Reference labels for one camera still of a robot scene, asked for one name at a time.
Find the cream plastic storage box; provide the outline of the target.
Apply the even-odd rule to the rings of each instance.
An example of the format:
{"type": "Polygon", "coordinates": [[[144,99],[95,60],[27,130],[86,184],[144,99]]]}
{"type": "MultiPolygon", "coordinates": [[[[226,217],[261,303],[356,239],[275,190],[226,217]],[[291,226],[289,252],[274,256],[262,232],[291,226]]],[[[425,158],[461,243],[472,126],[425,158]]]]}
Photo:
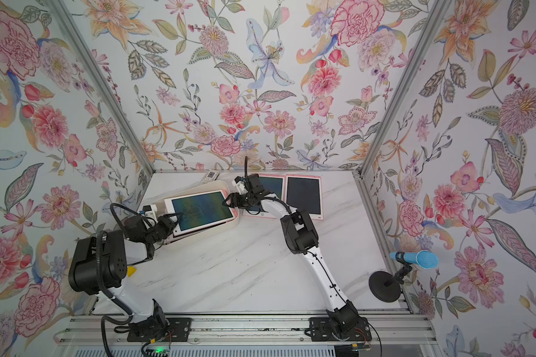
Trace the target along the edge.
{"type": "MultiPolygon", "coordinates": [[[[216,180],[205,184],[195,181],[195,183],[188,184],[188,181],[178,181],[180,176],[177,178],[174,177],[175,174],[168,173],[154,175],[141,200],[140,207],[154,204],[156,205],[156,212],[158,214],[164,214],[165,200],[169,198],[183,196],[185,194],[205,193],[207,190],[224,190],[226,193],[230,193],[228,184],[223,180],[216,180]]],[[[165,245],[173,243],[179,246],[185,246],[233,229],[238,226],[241,218],[238,210],[233,209],[233,211],[235,212],[235,218],[229,220],[227,223],[221,223],[212,228],[205,228],[196,233],[184,234],[178,237],[171,235],[166,239],[165,245]]]]}

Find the pink writing tablet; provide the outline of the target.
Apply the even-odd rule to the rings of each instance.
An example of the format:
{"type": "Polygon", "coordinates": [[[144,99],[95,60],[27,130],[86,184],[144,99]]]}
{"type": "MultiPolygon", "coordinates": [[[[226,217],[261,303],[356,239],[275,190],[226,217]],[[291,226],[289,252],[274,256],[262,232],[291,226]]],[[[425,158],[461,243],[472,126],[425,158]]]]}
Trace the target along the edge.
{"type": "Polygon", "coordinates": [[[166,214],[177,220],[173,237],[183,237],[237,218],[237,211],[226,203],[225,190],[209,190],[164,200],[166,214]]]}
{"type": "Polygon", "coordinates": [[[320,177],[288,174],[284,186],[284,201],[288,205],[307,211],[312,220],[324,220],[320,177]]]}
{"type": "Polygon", "coordinates": [[[261,201],[260,210],[244,210],[244,215],[248,217],[260,217],[281,219],[287,215],[287,205],[282,203],[284,193],[284,178],[282,176],[259,175],[263,186],[272,191],[261,201]]]}

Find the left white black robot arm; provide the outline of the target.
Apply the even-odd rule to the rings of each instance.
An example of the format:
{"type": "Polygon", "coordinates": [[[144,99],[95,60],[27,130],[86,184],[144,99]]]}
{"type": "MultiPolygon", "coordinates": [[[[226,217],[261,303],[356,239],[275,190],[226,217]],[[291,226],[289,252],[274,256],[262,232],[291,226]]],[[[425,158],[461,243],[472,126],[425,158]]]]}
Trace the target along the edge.
{"type": "Polygon", "coordinates": [[[130,282],[128,269],[153,260],[157,246],[174,233],[177,219],[153,219],[140,214],[118,223],[114,231],[101,231],[77,243],[68,273],[76,292],[107,298],[124,314],[106,321],[122,326],[133,338],[155,342],[174,331],[162,307],[130,282]]]}

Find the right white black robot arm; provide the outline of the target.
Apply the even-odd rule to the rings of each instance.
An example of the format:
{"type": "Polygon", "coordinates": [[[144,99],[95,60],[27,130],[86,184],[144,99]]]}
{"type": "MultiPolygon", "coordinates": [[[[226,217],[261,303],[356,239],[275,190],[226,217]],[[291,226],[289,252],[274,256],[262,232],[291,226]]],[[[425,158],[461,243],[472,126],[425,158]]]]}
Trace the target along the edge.
{"type": "Polygon", "coordinates": [[[304,334],[312,342],[370,343],[372,331],[366,318],[341,290],[320,249],[320,237],[307,210],[291,205],[286,196],[261,183],[258,174],[245,173],[234,180],[235,193],[230,193],[224,205],[244,211],[268,213],[281,223],[284,242],[290,253],[302,258],[314,276],[326,306],[326,317],[309,319],[304,334]]]}

